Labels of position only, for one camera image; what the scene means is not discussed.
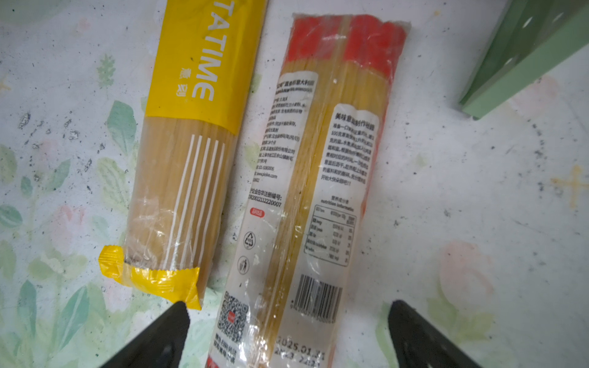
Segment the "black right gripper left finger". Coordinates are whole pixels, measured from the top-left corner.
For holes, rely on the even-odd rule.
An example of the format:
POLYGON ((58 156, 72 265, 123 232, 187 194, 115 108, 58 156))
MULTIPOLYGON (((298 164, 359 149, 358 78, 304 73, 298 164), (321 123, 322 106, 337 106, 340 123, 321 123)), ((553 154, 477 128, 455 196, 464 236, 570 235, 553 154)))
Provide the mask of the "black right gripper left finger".
POLYGON ((102 367, 178 367, 189 326, 187 306, 178 301, 102 367))

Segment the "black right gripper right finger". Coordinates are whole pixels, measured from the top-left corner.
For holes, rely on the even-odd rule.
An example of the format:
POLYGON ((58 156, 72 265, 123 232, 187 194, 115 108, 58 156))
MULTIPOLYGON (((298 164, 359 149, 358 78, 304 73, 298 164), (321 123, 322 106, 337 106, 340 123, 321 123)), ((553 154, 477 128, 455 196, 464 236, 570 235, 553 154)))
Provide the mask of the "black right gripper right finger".
POLYGON ((475 360, 405 301, 397 300, 392 303, 388 327, 398 364, 402 368, 480 368, 475 360))

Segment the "yellow spaghetti bag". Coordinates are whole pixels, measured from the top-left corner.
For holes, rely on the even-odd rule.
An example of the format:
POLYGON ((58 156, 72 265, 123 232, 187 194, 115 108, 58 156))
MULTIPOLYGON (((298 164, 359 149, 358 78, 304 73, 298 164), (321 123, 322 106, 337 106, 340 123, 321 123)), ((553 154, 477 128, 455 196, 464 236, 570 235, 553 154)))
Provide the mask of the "yellow spaghetti bag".
POLYGON ((267 4, 167 3, 123 245, 104 276, 202 307, 267 4))

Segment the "green two-tier shelf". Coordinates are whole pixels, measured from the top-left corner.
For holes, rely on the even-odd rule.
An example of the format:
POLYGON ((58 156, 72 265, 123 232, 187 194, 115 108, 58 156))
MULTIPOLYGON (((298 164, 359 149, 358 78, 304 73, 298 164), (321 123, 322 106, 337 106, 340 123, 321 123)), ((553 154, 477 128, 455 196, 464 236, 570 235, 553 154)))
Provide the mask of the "green two-tier shelf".
POLYGON ((587 1, 509 1, 459 102, 480 119, 588 44, 587 1))

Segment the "red spaghetti bag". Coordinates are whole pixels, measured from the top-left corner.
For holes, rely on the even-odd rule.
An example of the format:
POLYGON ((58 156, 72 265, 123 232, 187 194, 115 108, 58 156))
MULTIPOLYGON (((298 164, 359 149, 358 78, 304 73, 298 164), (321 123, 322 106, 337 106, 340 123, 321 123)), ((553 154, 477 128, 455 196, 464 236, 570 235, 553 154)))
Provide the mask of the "red spaghetti bag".
POLYGON ((208 367, 329 367, 411 26, 297 15, 208 367))

